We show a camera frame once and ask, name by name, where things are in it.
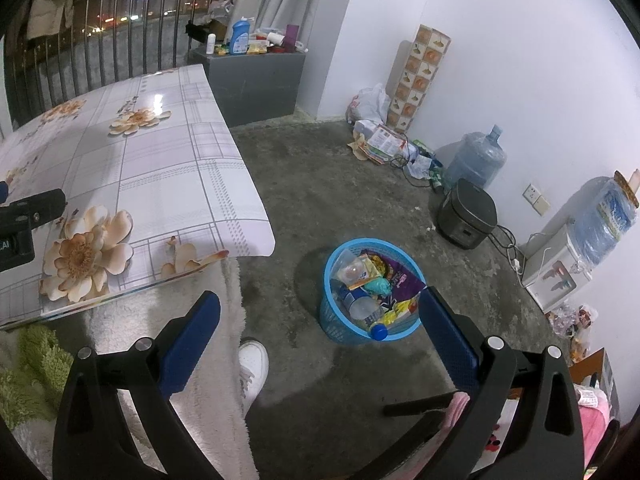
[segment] floral tablecloth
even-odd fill
[[[0,274],[4,328],[274,250],[200,65],[117,82],[35,118],[0,144],[0,180],[7,203],[58,187],[67,200],[63,217],[33,231],[35,259]]]

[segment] metal screw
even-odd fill
[[[136,341],[136,350],[139,352],[144,352],[145,350],[149,350],[151,345],[153,344],[153,340],[149,337],[143,337]]]
[[[492,335],[486,340],[487,344],[494,350],[502,350],[504,348],[504,341],[497,335]]]
[[[554,359],[559,359],[562,357],[562,351],[557,346],[550,346],[546,349],[546,351],[549,352],[549,355]]]
[[[78,359],[87,359],[91,355],[91,349],[84,346],[78,350]]]

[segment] metal railing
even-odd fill
[[[101,86],[185,65],[191,38],[184,27],[211,1],[76,0],[67,30],[5,53],[12,119],[24,124]]]

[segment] purple snack wrapper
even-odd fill
[[[407,269],[403,264],[392,260],[388,256],[373,251],[364,251],[369,255],[369,258],[378,267],[378,270],[382,273],[391,284],[391,295],[387,296],[382,305],[391,308],[396,303],[402,303],[414,298],[420,293],[427,285],[418,276]]]

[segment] shoelace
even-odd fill
[[[249,389],[249,383],[253,381],[255,375],[248,368],[240,365],[240,387],[242,388],[242,398],[246,398],[246,392]]]

